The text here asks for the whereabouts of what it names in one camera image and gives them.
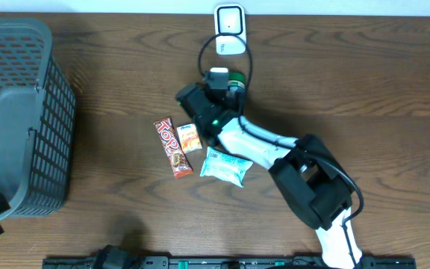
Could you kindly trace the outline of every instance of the orange and white packet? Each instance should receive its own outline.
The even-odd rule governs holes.
[[[202,149],[199,133],[194,123],[177,127],[178,139],[182,145],[184,153],[189,153],[197,149]]]

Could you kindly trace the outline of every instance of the basket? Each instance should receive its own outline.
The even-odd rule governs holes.
[[[35,19],[0,19],[0,192],[7,216],[43,216],[65,200],[75,96]]]

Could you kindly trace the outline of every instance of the brown wooden surface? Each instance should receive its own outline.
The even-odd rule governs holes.
[[[174,101],[199,81],[196,56],[212,16],[0,14],[46,22],[78,97],[69,199],[57,214],[8,219],[1,268],[85,256],[106,244],[191,255],[320,251],[314,231],[255,165],[241,189],[175,180],[152,123],[189,119]],[[255,69],[246,114],[282,133],[319,135],[357,180],[353,223],[365,253],[412,255],[430,268],[430,18],[248,16]],[[241,57],[216,60],[245,70]]]

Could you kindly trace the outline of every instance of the small packet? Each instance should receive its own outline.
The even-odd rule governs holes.
[[[189,153],[202,148],[199,133],[194,123],[177,127],[178,139],[182,145],[184,153]]]
[[[218,179],[231,182],[243,188],[243,177],[252,165],[253,161],[230,156],[209,146],[207,147],[207,158],[203,163],[200,176],[215,176]]]
[[[187,157],[182,152],[180,144],[175,137],[175,132],[172,127],[172,119],[170,117],[166,117],[154,122],[154,125],[161,138],[163,149],[165,149],[165,153],[167,157],[169,157],[173,176],[176,179],[179,179],[182,176],[193,173],[193,169],[188,163]]]

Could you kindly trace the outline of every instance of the white wall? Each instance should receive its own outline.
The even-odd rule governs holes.
[[[212,14],[219,0],[0,0],[0,11]],[[430,16],[430,0],[238,0],[247,14]]]

